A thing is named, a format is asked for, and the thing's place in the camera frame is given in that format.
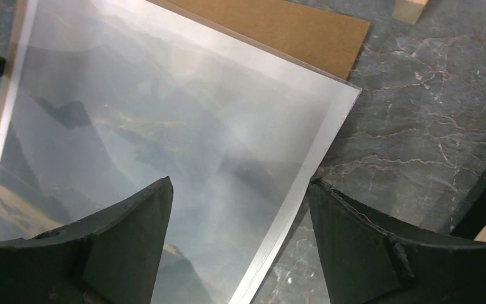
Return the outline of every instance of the gray surface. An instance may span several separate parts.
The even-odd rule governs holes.
[[[350,79],[364,92],[323,162],[325,180],[449,231],[486,186],[486,0],[430,1],[417,25],[391,19],[393,0],[308,4],[372,22]],[[9,6],[0,14],[11,18]],[[0,48],[7,40],[0,32]],[[328,303],[305,207],[297,223],[255,303]]]

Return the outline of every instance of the white border strip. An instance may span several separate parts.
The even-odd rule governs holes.
[[[8,84],[8,90],[6,98],[4,99],[3,114],[1,115],[0,122],[0,162],[3,155],[4,142],[6,141],[6,135],[8,133],[8,127],[10,126],[10,120],[12,119],[12,112],[14,110],[14,104],[16,103],[16,97],[18,95],[18,86],[20,83],[20,77],[23,70],[23,62],[25,61],[25,55],[27,53],[28,41],[32,32],[34,24],[34,17],[36,15],[36,9],[38,7],[38,0],[26,0],[27,9],[25,10],[25,18],[22,24],[22,33],[20,40],[18,41],[18,47],[16,54],[13,58],[14,66],[12,68],[12,75]]]
[[[280,251],[280,247],[284,243],[297,212],[301,207],[302,199],[306,193],[310,178],[319,167],[323,157],[325,157],[325,154],[338,134],[338,131],[344,124],[347,113],[350,112],[361,92],[360,89],[348,85],[344,89],[347,92],[335,96],[335,101],[337,101],[337,103],[335,103],[335,101],[331,102],[331,107],[329,107],[323,124],[308,150],[307,157],[302,163],[301,170],[297,174],[291,189],[288,191],[288,194],[284,199],[284,203],[280,207],[277,216],[273,220],[269,231],[251,261],[249,268],[237,286],[229,304],[248,304],[252,302],[252,299],[256,296],[256,292],[267,275],[269,268],[273,265],[273,262]],[[349,104],[348,109],[339,109],[340,107],[337,105],[345,103],[347,100],[353,100],[353,102]]]

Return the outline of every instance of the brown cardboard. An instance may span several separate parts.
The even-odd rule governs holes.
[[[369,22],[283,0],[167,0],[183,10],[346,79]]]

